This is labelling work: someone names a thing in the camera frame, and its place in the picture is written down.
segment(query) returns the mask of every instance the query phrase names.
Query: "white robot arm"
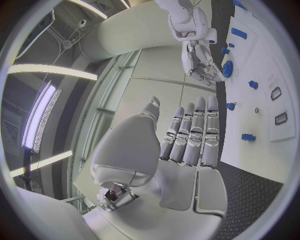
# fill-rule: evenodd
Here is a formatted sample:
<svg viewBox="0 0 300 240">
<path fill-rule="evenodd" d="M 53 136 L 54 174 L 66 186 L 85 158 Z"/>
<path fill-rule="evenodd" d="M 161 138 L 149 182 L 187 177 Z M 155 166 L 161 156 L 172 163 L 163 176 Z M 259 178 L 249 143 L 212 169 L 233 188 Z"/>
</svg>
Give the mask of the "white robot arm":
<svg viewBox="0 0 300 240">
<path fill-rule="evenodd" d="M 169 13 L 168 25 L 174 38 L 182 42 L 181 60 L 185 73 L 204 85 L 216 87 L 214 82 L 224 76 L 214 63 L 210 51 L 199 41 L 217 43 L 217 30 L 208 27 L 205 13 L 193 7 L 189 0 L 155 0 Z"/>
</svg>

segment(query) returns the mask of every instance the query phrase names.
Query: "gray carpet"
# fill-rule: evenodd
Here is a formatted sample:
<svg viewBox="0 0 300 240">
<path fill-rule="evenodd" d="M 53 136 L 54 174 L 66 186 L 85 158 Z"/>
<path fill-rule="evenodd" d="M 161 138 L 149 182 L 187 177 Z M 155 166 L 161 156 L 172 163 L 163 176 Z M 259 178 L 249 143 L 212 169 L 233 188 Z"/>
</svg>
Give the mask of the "gray carpet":
<svg viewBox="0 0 300 240">
<path fill-rule="evenodd" d="M 211 44 L 210 50 L 220 69 L 224 55 L 222 47 L 227 47 L 226 38 L 230 17 L 235 14 L 233 0 L 212 0 L 211 26 L 217 30 L 218 43 Z M 226 89 L 225 83 L 217 83 L 216 97 L 219 105 L 220 145 L 217 169 L 221 173 L 228 195 L 226 221 L 216 236 L 216 240 L 231 240 L 246 230 L 258 219 L 278 194 L 282 184 L 243 171 L 220 161 L 226 131 Z"/>
</svg>

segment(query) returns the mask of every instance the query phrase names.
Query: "air vent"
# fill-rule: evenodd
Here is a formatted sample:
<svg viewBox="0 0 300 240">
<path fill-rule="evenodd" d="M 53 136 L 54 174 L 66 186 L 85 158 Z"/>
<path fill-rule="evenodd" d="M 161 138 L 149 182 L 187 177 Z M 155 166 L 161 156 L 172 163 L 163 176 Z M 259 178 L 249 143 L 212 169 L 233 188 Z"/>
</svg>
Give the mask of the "air vent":
<svg viewBox="0 0 300 240">
<path fill-rule="evenodd" d="M 109 0 L 99 0 L 96 2 L 103 12 L 107 13 L 114 9 L 114 6 L 110 3 Z"/>
<path fill-rule="evenodd" d="M 4 109 L 2 118 L 3 148 L 5 152 L 15 156 L 20 155 L 20 123 L 19 115 Z"/>
</svg>

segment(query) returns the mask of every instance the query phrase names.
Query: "blue component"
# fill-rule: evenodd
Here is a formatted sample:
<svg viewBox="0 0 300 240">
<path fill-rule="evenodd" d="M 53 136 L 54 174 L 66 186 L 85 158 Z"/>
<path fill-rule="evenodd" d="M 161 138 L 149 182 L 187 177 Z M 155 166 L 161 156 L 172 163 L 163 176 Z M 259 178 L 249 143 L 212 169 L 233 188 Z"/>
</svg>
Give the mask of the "blue component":
<svg viewBox="0 0 300 240">
<path fill-rule="evenodd" d="M 256 136 L 253 136 L 252 134 L 242 134 L 241 139 L 244 141 L 253 142 L 256 139 Z"/>
<path fill-rule="evenodd" d="M 256 81 L 252 81 L 252 80 L 249 82 L 249 86 L 253 89 L 259 88 L 259 84 Z"/>
<path fill-rule="evenodd" d="M 226 108 L 230 111 L 233 111 L 235 109 L 236 105 L 233 102 L 226 103 Z"/>
<path fill-rule="evenodd" d="M 234 64 L 232 61 L 227 61 L 225 62 L 225 64 L 223 65 L 223 74 L 225 78 L 230 78 L 230 76 L 233 74 L 233 70 L 234 70 Z"/>
<path fill-rule="evenodd" d="M 247 39 L 247 33 L 243 32 L 241 30 L 238 30 L 234 27 L 231 29 L 231 33 L 234 34 L 234 35 L 237 35 L 237 36 L 239 36 L 243 39 Z"/>
<path fill-rule="evenodd" d="M 229 54 L 229 49 L 222 47 L 222 54 Z"/>
<path fill-rule="evenodd" d="M 240 2 L 237 1 L 237 0 L 233 0 L 233 4 L 236 5 L 236 6 L 238 6 L 238 7 L 240 7 L 240 8 L 242 8 L 242 9 L 247 10 L 247 9 L 246 9 L 242 4 L 240 4 Z"/>
</svg>

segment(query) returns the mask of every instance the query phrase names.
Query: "fluorescent light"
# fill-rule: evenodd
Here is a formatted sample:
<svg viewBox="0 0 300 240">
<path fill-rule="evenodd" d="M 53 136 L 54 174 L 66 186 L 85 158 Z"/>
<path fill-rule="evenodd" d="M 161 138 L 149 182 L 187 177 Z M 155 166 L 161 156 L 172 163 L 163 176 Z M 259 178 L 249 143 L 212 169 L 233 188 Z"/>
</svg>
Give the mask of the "fluorescent light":
<svg viewBox="0 0 300 240">
<path fill-rule="evenodd" d="M 125 2 L 125 0 L 121 0 L 121 2 L 125 5 L 126 8 L 130 8 L 130 6 L 128 6 L 127 2 Z"/>
<path fill-rule="evenodd" d="M 100 12 L 98 9 L 94 8 L 93 6 L 88 5 L 84 1 L 80 1 L 80 0 L 69 0 L 69 1 L 93 11 L 95 14 L 98 14 L 100 17 L 102 17 L 104 19 L 108 18 L 108 16 L 106 16 L 104 13 Z"/>
<path fill-rule="evenodd" d="M 37 128 L 39 127 L 43 113 L 55 91 L 56 91 L 55 87 L 51 85 L 47 89 L 45 94 L 42 96 L 42 99 L 40 100 L 40 102 L 33 114 L 33 118 L 30 121 L 30 126 L 28 129 L 28 133 L 26 136 L 26 142 L 25 142 L 25 146 L 30 149 L 33 148 Z"/>
<path fill-rule="evenodd" d="M 97 75 L 91 74 L 84 71 L 79 71 L 71 68 L 61 67 L 61 66 L 50 66 L 41 64 L 19 64 L 12 65 L 8 69 L 9 74 L 14 73 L 28 73 L 28 72 L 39 72 L 39 73 L 53 73 L 53 74 L 64 74 L 74 77 L 79 77 L 83 79 L 91 79 L 97 81 Z"/>
<path fill-rule="evenodd" d="M 44 87 L 44 89 L 41 91 L 40 95 L 38 96 L 36 102 L 34 103 L 34 106 L 29 114 L 26 126 L 25 126 L 25 130 L 24 130 L 24 134 L 23 134 L 23 138 L 22 138 L 22 143 L 21 143 L 21 147 L 24 147 L 25 143 L 26 143 L 26 138 L 28 135 L 28 131 L 29 131 L 29 127 L 31 124 L 31 121 L 34 117 L 34 114 L 39 106 L 40 101 L 42 100 L 43 96 L 45 95 L 46 91 L 48 90 L 48 88 L 50 87 L 50 83 L 51 80 L 48 82 L 48 84 Z"/>
<path fill-rule="evenodd" d="M 35 170 L 35 169 L 39 169 L 41 167 L 44 167 L 44 166 L 52 164 L 52 163 L 55 163 L 59 160 L 65 159 L 65 158 L 70 157 L 72 155 L 73 155 L 72 151 L 66 151 L 64 153 L 61 153 L 61 154 L 55 155 L 53 157 L 50 157 L 48 159 L 45 159 L 43 161 L 40 161 L 39 163 L 37 163 L 37 162 L 33 163 L 33 164 L 30 165 L 30 171 Z M 23 168 L 19 168 L 17 170 L 11 171 L 10 176 L 13 178 L 13 177 L 16 177 L 18 175 L 22 175 L 23 173 L 24 173 Z"/>
<path fill-rule="evenodd" d="M 40 152 L 42 137 L 43 137 L 43 134 L 44 134 L 44 130 L 45 130 L 48 118 L 49 118 L 49 116 L 52 112 L 52 109 L 53 109 L 55 103 L 57 102 L 59 96 L 61 95 L 61 93 L 62 93 L 61 89 L 57 89 L 55 91 L 55 93 L 53 94 L 51 100 L 49 101 L 49 104 L 47 105 L 45 111 L 43 112 L 40 123 L 38 125 L 38 129 L 37 129 L 36 134 L 35 134 L 34 144 L 33 144 L 33 148 L 32 148 L 32 150 L 36 154 L 38 154 Z"/>
</svg>

